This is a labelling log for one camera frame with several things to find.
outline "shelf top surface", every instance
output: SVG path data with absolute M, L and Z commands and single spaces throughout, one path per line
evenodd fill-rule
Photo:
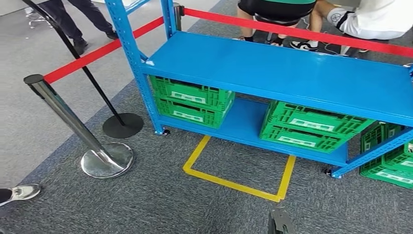
M 228 115 L 225 117 L 224 122 L 219 129 L 213 129 L 167 116 L 161 116 L 160 120 L 162 124 L 171 127 L 177 127 L 196 133 L 232 140 L 238 143 L 252 145 L 284 154 L 295 155 L 332 165 L 346 165 L 347 144 L 343 144 L 330 154 L 326 154 L 309 149 L 261 140 L 259 138 L 259 134 L 267 107 L 267 104 L 236 98 L 234 105 L 229 110 Z
M 150 61 L 145 71 L 154 75 L 413 126 L 403 66 L 187 32 L 174 34 Z

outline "shelf bottom tier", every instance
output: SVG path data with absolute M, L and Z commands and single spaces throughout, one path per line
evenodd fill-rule
M 268 105 L 264 103 L 236 98 L 234 105 L 219 129 L 212 129 L 167 116 L 160 116 L 160 122 L 163 125 L 279 153 L 303 157 L 336 166 L 347 165 L 347 143 L 343 144 L 332 153 L 326 154 L 261 140 L 259 134 L 267 107 Z

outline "round base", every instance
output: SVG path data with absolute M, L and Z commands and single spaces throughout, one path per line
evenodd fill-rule
M 84 173 L 94 178 L 109 179 L 120 176 L 132 167 L 134 157 L 129 146 L 122 143 L 108 143 L 102 144 L 102 147 L 121 168 L 101 161 L 92 150 L 89 150 L 80 161 Z
M 125 123 L 122 126 L 116 116 L 110 117 L 103 124 L 103 132 L 112 138 L 123 139 L 131 137 L 139 133 L 143 128 L 143 119 L 132 113 L 119 114 L 120 118 Z

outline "yellow tape square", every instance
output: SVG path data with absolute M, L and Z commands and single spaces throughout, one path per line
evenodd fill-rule
M 205 135 L 202 138 L 202 140 L 199 142 L 195 150 L 192 152 L 188 161 L 184 164 L 183 169 L 187 174 L 201 178 L 201 179 L 205 179 L 210 182 L 223 185 L 223 186 L 226 186 L 226 187 L 229 187 L 229 188 L 232 188 L 232 189 L 235 189 L 235 190 L 247 193 L 247 194 L 262 197 L 262 198 L 265 198 L 271 201 L 280 202 L 280 200 L 285 199 L 285 195 L 287 194 L 288 184 L 290 183 L 291 174 L 293 172 L 294 163 L 296 160 L 295 156 L 290 155 L 288 157 L 277 194 L 270 194 L 264 191 L 253 189 L 253 188 L 247 187 L 242 184 L 237 184 L 232 181 L 222 179 L 222 178 L 192 169 L 193 164 L 195 163 L 196 159 L 199 157 L 202 150 L 205 148 L 205 146 L 209 142 L 209 139 L 211 139 L 211 137 Z

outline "crate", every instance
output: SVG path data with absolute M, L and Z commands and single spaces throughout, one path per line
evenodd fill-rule
M 149 76 L 155 96 L 169 98 L 182 104 L 224 111 L 235 92 L 174 79 Z
M 178 118 L 211 128 L 220 127 L 234 103 L 233 101 L 230 101 L 224 111 L 215 111 L 196 106 L 189 106 L 168 98 L 155 97 L 155 102 L 161 115 Z
M 381 164 L 381 157 L 360 167 L 360 175 L 372 179 L 378 179 L 398 186 L 413 189 L 413 174 L 386 168 Z
M 392 137 L 405 128 L 398 124 L 386 124 L 385 126 L 387 137 Z M 387 152 L 384 160 L 389 168 L 413 174 L 413 140 Z
M 267 122 L 337 138 L 350 139 L 374 122 L 372 119 L 313 109 L 282 101 L 272 101 Z
M 371 149 L 403 129 L 404 126 L 397 124 L 377 124 L 361 137 L 361 152 Z M 377 163 L 386 168 L 413 174 L 413 141 L 380 156 Z
M 386 125 L 377 123 L 368 132 L 361 136 L 361 152 L 365 152 L 372 147 L 380 144 L 387 138 Z
M 260 138 L 323 153 L 330 153 L 347 141 L 271 124 L 262 127 Z

